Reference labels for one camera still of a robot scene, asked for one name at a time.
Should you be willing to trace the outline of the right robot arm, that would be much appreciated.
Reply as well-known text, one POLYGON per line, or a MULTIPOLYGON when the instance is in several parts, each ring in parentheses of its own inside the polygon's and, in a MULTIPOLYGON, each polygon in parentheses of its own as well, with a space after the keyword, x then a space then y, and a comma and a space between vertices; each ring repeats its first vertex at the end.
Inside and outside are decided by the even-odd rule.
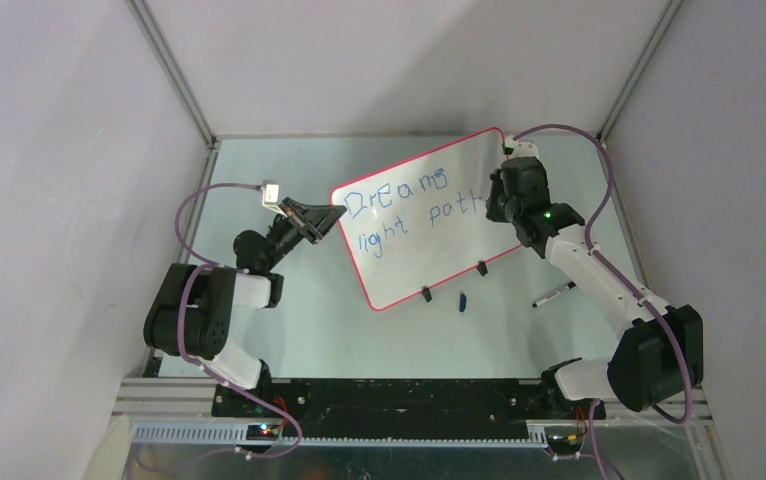
POLYGON ((490 179, 487 219, 512 225, 523 247, 588 294, 618 339, 609 358, 573 359, 544 371, 544 411, 565 418, 581 400, 600 399, 641 412, 676 394, 691 395, 704 378, 701 315, 623 274, 596 245, 584 219, 571 206, 552 202, 537 158, 508 159, 490 179))

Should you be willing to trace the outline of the right controller board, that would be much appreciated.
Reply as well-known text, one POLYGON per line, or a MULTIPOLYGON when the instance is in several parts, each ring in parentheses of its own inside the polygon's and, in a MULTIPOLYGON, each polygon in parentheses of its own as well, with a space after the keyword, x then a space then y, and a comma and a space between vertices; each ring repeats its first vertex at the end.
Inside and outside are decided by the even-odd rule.
POLYGON ((588 437, 587 433, 551 434, 547 437, 546 452, 556 460, 577 459, 581 456, 588 437))

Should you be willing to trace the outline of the pink-framed whiteboard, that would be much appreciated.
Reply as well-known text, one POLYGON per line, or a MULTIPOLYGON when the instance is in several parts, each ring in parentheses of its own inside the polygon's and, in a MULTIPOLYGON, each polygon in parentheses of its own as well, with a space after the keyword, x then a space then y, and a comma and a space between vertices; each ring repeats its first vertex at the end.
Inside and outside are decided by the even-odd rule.
POLYGON ((339 229, 369 307, 383 311, 517 248, 486 217, 506 157, 490 127, 335 187, 339 229))

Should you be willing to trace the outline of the controller board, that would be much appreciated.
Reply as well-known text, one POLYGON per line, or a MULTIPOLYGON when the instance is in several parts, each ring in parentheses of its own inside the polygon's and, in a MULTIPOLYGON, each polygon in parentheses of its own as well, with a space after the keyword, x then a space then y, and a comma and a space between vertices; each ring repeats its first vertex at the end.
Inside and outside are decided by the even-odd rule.
POLYGON ((246 439, 248 441, 277 441, 280 439, 280 425, 252 424, 248 426, 246 439))
POLYGON ((577 459, 581 456, 588 437, 587 433, 551 434, 547 437, 546 452, 556 460, 577 459))

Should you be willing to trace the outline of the black marker pen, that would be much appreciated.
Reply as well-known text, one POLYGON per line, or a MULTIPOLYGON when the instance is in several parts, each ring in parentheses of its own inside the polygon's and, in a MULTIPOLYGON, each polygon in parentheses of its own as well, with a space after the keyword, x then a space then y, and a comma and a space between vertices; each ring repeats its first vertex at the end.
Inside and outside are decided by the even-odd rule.
POLYGON ((531 307, 534 308, 534 309, 539 308, 540 306, 542 306, 542 305, 552 301, 553 299, 555 299, 555 298, 565 294, 566 292, 571 291, 575 287, 576 287, 576 283, 573 282, 573 281, 569 281, 569 282, 563 284, 562 286, 557 287, 553 291, 551 291, 551 292, 549 292, 549 293, 547 293, 547 294, 537 298, 536 300, 534 300, 531 303, 531 307))

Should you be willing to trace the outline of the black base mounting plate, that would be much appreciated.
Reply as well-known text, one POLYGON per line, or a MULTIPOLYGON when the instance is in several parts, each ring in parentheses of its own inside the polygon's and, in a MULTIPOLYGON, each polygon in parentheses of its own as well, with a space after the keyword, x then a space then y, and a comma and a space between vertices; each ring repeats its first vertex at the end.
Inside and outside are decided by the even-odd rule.
POLYGON ((216 387, 215 418, 281 422, 288 412, 307 439, 524 440, 529 422, 576 420, 589 400, 519 379, 279 379, 260 392, 265 408, 216 387))

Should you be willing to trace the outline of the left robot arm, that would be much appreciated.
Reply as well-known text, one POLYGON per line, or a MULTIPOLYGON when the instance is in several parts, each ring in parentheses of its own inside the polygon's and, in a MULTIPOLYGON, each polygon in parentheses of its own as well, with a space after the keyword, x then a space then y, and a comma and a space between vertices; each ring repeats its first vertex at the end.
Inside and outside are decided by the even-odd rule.
POLYGON ((147 314, 143 339, 166 355, 187 358, 197 367, 239 386, 237 404, 263 416, 275 403, 267 364, 230 338, 233 311, 278 305, 284 277, 273 269, 302 241, 318 244, 347 212, 344 206, 308 205, 285 198, 265 235, 239 233, 233 243, 236 265, 172 264, 147 314))

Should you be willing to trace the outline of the left controller board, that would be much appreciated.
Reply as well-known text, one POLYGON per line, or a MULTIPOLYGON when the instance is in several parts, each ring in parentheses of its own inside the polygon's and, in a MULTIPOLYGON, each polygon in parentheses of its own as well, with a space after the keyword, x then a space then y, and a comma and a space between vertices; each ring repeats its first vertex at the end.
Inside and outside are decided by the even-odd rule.
POLYGON ((248 426, 246 439, 248 441, 277 441, 280 439, 280 425, 252 424, 248 426))

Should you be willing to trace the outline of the aluminium frame rail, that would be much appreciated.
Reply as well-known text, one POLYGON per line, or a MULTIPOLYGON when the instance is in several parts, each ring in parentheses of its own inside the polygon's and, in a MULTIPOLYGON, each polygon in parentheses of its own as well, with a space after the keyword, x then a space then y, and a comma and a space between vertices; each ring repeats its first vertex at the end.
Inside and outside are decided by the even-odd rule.
POLYGON ((569 401, 536 379, 275 379, 258 404, 206 378, 129 378, 113 414, 139 440, 258 447, 543 447, 611 428, 668 431, 679 398, 659 411, 569 401))

